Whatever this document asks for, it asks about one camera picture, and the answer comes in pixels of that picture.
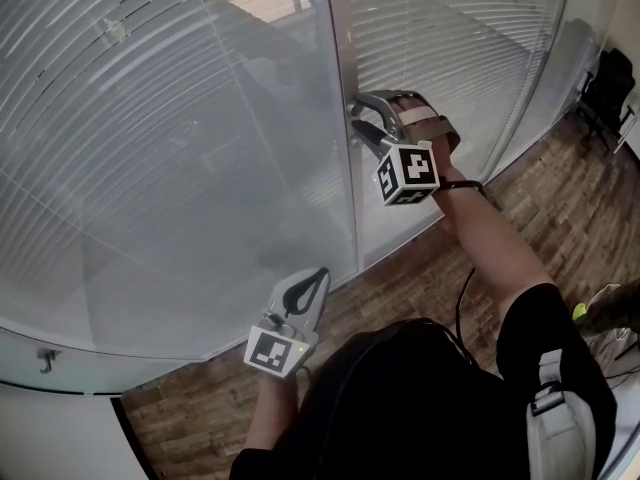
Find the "person's black shirt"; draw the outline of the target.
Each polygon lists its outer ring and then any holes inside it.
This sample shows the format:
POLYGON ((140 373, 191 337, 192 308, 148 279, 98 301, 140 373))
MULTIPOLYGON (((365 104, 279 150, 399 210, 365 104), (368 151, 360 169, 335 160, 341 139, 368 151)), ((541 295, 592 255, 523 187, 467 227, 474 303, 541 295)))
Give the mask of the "person's black shirt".
POLYGON ((427 319, 354 336, 315 374, 274 446, 243 450, 230 480, 529 480, 526 410, 553 350, 563 386, 592 410, 601 469, 617 403, 559 290, 541 284, 508 310, 496 373, 427 319))

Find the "black skirting board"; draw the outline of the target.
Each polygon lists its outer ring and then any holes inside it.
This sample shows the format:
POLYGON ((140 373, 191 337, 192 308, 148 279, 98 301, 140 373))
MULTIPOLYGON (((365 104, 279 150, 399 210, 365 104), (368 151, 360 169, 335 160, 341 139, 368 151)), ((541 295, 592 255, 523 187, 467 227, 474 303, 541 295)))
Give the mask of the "black skirting board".
POLYGON ((134 429, 126 414, 125 408, 120 398, 111 398, 111 405, 114 410, 115 416, 121 426, 124 436, 137 459, 141 469, 146 475, 148 480, 159 480, 156 472, 154 471, 143 447, 141 446, 134 429))

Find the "white desk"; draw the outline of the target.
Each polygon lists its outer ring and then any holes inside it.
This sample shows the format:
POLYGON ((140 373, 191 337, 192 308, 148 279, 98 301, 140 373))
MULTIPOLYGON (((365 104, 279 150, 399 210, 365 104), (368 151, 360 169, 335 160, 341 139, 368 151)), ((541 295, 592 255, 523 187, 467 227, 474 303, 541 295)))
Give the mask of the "white desk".
POLYGON ((622 127, 621 137, 617 141, 614 153, 617 154, 623 148, 628 148, 640 161, 640 107, 634 109, 631 116, 622 127))

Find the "grey window frame post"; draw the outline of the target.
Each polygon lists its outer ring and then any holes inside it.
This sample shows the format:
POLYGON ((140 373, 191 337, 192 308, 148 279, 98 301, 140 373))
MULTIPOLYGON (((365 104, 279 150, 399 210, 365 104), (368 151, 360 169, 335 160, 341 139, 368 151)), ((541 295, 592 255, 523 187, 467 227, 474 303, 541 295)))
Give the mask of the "grey window frame post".
POLYGON ((353 239, 357 272, 362 273, 365 266, 364 249, 364 194, 362 171, 362 146, 351 147, 349 139, 355 135, 351 127, 349 108, 358 92, 358 71, 356 51, 352 39, 352 19, 350 0, 329 0, 333 31, 336 43, 336 58, 339 68, 342 103, 344 109, 346 142, 345 152, 348 160, 350 191, 353 206, 353 239))

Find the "person's right hand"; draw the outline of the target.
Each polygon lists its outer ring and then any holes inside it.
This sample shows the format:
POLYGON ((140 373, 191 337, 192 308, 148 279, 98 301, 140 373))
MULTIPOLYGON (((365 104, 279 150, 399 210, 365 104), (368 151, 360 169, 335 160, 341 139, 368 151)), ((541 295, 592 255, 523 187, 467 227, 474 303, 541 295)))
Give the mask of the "person's right hand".
POLYGON ((406 142, 415 145, 428 142, 438 164, 451 163, 460 136, 444 115, 439 115, 418 95, 396 96, 390 105, 400 120, 406 142))

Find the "frosted glass door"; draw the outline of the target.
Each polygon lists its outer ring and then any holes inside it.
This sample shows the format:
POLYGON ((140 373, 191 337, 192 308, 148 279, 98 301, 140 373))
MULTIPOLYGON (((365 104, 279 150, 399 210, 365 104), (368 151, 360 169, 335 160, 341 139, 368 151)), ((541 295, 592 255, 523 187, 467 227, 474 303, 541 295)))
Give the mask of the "frosted glass door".
POLYGON ((0 386, 67 396, 119 396, 188 365, 187 360, 141 358, 68 348, 0 326, 0 386), (40 348, 60 351, 43 375, 40 348))

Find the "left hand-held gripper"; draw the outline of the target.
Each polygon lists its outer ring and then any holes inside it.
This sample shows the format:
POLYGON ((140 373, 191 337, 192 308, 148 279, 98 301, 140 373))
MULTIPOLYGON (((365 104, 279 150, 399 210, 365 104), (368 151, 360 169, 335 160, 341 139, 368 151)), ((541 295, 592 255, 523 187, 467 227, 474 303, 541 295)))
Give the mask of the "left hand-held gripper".
POLYGON ((244 363, 284 379, 296 373, 319 342, 314 331, 331 284, 326 267, 299 271, 280 281, 258 325, 251 327, 244 363))

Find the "sliding glass door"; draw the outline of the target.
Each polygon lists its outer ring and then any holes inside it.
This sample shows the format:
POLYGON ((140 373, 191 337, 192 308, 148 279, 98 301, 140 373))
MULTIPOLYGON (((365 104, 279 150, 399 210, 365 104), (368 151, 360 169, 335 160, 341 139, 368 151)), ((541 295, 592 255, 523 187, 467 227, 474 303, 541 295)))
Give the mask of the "sliding glass door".
POLYGON ((356 271, 328 0, 0 0, 0 327, 194 360, 356 271))

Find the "black office chair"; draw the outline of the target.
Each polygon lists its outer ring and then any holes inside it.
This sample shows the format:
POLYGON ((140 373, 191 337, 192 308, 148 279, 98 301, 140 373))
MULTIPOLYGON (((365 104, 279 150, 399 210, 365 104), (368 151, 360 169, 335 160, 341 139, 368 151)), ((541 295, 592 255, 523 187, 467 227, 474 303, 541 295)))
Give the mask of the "black office chair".
POLYGON ((597 72, 587 72, 574 114, 587 125, 581 143, 586 145, 594 136, 610 150, 605 133, 622 137, 622 127, 635 111, 625 101, 636 86, 631 60, 619 49, 603 51, 597 72))

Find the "person's right forearm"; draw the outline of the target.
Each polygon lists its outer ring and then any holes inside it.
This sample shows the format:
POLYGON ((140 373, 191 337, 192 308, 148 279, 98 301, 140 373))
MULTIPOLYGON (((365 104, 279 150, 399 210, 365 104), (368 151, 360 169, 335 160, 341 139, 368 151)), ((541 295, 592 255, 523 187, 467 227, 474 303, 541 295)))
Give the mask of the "person's right forearm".
POLYGON ((522 293, 552 282, 528 243, 478 190, 439 190, 434 199, 483 279, 501 318, 522 293))

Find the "person's left forearm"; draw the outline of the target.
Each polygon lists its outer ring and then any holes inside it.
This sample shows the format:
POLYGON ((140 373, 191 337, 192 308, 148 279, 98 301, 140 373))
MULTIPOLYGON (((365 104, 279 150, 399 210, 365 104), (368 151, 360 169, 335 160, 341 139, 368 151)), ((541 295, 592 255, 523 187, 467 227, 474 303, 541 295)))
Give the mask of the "person's left forearm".
POLYGON ((298 381, 264 374, 244 443, 245 449, 271 450, 298 414, 298 381))

